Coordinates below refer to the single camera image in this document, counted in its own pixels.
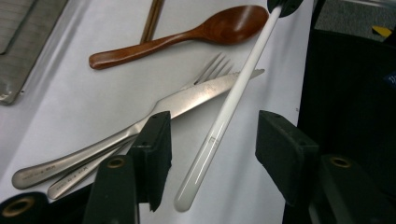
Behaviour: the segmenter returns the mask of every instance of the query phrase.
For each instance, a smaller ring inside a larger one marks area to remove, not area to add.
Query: knife
[[[264,72],[263,69],[255,70],[250,78]],[[108,152],[121,147],[134,136],[140,133],[147,120],[154,114],[170,111],[171,119],[195,108],[196,106],[228,91],[238,78],[239,73],[208,80],[199,85],[192,86],[184,91],[178,91],[162,98],[151,112],[137,123],[115,133],[108,138],[85,147],[67,156],[54,161],[48,161],[36,166],[17,171],[12,176],[12,185],[16,189],[28,189],[48,180],[60,173],[74,170],[89,161],[95,160]]]

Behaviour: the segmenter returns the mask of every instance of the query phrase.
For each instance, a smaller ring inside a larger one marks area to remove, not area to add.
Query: chopstick
[[[204,180],[210,162],[212,162],[216,150],[219,147],[221,138],[224,135],[231,118],[233,117],[233,112],[235,111],[246,88],[246,85],[248,84],[251,73],[262,56],[262,51],[268,42],[268,39],[276,25],[276,21],[279,18],[281,11],[282,6],[278,6],[272,11],[267,23],[262,29],[258,40],[256,41],[256,44],[250,52],[238,79],[233,84],[230,93],[222,105],[218,117],[207,134],[205,141],[202,143],[189,172],[187,173],[177,192],[175,198],[175,208],[177,211],[185,212],[190,209],[195,195],[197,194],[198,189]]]
[[[148,13],[148,19],[146,20],[146,26],[140,40],[141,44],[152,40],[158,19],[160,18],[161,10],[163,9],[163,1],[164,0],[152,1],[151,8]]]

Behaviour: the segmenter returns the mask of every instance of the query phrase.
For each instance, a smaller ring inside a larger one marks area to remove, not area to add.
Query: wooden spoon
[[[264,26],[268,12],[259,6],[232,7],[207,19],[196,28],[124,49],[95,53],[90,57],[90,67],[104,69],[145,57],[160,49],[185,40],[200,39],[217,44],[232,45],[245,41]]]

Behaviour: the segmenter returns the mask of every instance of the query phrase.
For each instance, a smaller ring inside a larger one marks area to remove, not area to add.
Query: white rod
[[[251,73],[256,67],[270,34],[275,27],[281,9],[282,7],[279,6],[274,8],[272,11],[256,44],[250,52],[238,79],[231,88],[230,93],[221,107],[217,119],[213,123],[205,141],[201,145],[201,148],[176,195],[175,208],[177,211],[185,212],[190,209],[195,195],[204,180],[205,173],[209,168],[210,162],[219,147],[221,138],[230,123],[233,112],[235,111],[246,85],[248,84]]]

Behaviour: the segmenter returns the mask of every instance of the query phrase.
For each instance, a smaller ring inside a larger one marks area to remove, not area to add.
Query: spoon handle
[[[173,44],[199,37],[200,32],[197,28],[123,49],[95,53],[90,57],[90,67],[93,69],[104,69],[143,58]]]

